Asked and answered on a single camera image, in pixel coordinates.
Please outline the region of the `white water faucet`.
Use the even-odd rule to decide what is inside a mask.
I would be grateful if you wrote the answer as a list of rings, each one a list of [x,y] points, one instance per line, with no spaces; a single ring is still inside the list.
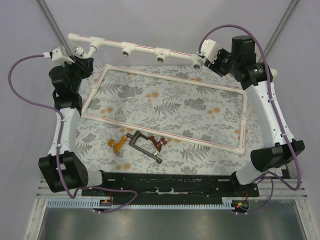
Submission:
[[[90,46],[88,52],[85,52],[85,50],[78,45],[74,46],[72,49],[72,53],[81,59],[91,58],[96,51],[97,49],[94,46]]]

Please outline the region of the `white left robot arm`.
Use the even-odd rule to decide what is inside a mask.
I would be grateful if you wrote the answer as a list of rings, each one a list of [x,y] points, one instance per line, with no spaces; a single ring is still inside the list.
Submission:
[[[47,156],[38,161],[39,169],[54,193],[103,183],[101,171],[88,171],[75,153],[77,126],[82,116],[83,100],[79,88],[93,73],[92,57],[71,56],[49,71],[56,113],[54,139]]]

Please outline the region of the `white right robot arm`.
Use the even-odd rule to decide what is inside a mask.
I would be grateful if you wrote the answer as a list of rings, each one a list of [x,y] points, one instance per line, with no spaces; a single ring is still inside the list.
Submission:
[[[248,185],[268,170],[290,163],[305,150],[304,142],[295,139],[284,119],[264,63],[256,62],[255,46],[250,36],[243,35],[232,38],[231,51],[210,39],[200,48],[208,69],[221,77],[231,74],[241,84],[261,127],[263,147],[252,150],[250,162],[234,173],[240,185]]]

